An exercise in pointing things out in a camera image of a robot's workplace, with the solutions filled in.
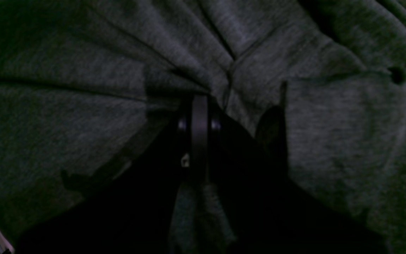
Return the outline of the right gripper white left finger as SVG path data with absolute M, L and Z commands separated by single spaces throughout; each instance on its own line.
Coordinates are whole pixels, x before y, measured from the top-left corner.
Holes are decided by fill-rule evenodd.
M 209 98 L 186 100 L 117 180 L 83 204 L 29 230 L 18 254 L 167 254 L 179 186 L 208 175 Z

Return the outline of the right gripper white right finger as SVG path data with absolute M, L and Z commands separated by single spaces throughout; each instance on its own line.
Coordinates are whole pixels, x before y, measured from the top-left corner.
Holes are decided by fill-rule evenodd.
M 288 175 L 285 115 L 260 118 L 255 137 L 211 108 L 209 177 L 238 240 L 230 254 L 386 254 L 385 240 L 336 212 Z

